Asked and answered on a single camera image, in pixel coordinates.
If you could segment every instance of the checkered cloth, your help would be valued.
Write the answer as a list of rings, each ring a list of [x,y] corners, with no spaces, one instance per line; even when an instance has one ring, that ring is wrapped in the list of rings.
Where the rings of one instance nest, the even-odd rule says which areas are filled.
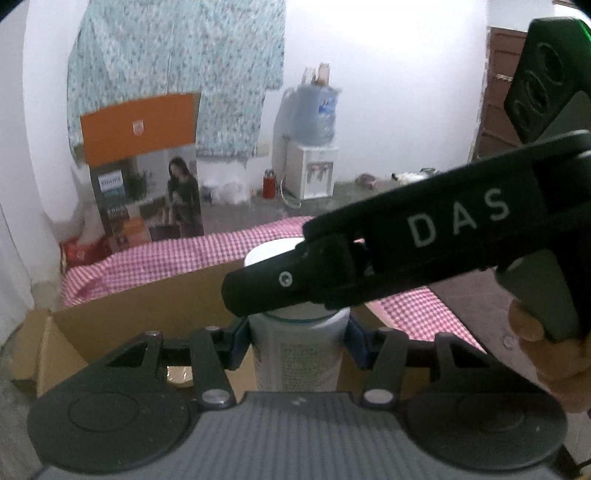
[[[244,258],[265,242],[302,236],[310,218],[297,217],[231,233],[165,240],[111,255],[87,267],[72,268],[63,281],[64,304],[72,306],[129,288]],[[380,301],[390,326],[413,340],[433,341],[438,332],[451,332],[472,345],[477,341],[457,317],[427,287]]]

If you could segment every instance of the woman's black hair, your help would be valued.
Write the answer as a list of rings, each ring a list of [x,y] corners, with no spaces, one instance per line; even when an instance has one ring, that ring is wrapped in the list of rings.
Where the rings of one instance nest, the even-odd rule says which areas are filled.
[[[181,157],[174,157],[168,163],[168,174],[170,175],[171,179],[175,179],[175,177],[173,176],[173,170],[172,168],[170,168],[172,165],[176,165],[178,168],[180,168],[183,171],[183,175],[187,175],[189,177],[191,176],[191,172],[189,172],[189,167],[187,166],[185,161]]]

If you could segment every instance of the floor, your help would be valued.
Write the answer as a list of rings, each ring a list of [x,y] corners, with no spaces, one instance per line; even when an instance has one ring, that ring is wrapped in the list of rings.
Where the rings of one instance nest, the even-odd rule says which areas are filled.
[[[393,182],[378,185],[383,192],[393,188]],[[206,233],[235,231],[273,222],[291,216],[316,216],[349,203],[372,196],[375,192],[354,184],[335,186],[330,199],[310,200],[299,209],[285,205],[280,198],[254,198],[250,204],[221,206],[202,205]],[[472,272],[431,286],[458,318],[497,358],[520,374],[535,381],[535,372],[520,352],[511,334],[506,311],[510,296],[496,284],[490,272]],[[37,306],[59,308],[57,288],[41,284],[33,288]],[[11,349],[9,340],[0,354],[0,480],[29,478],[40,466],[26,432],[29,401],[9,382]],[[586,415],[570,416],[566,446],[575,461],[581,462],[591,452],[591,421]]]

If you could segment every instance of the human hand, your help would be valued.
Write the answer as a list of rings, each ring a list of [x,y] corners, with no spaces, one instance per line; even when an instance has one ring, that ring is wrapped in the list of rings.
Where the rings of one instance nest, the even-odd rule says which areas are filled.
[[[519,347],[535,366],[538,379],[570,413],[591,408],[591,334],[583,340],[552,343],[541,323],[514,300],[509,326],[519,337]]]

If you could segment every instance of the white curtain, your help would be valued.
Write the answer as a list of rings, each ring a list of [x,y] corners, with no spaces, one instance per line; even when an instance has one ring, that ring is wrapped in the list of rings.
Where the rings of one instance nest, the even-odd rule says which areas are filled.
[[[27,270],[0,207],[0,347],[33,307]]]

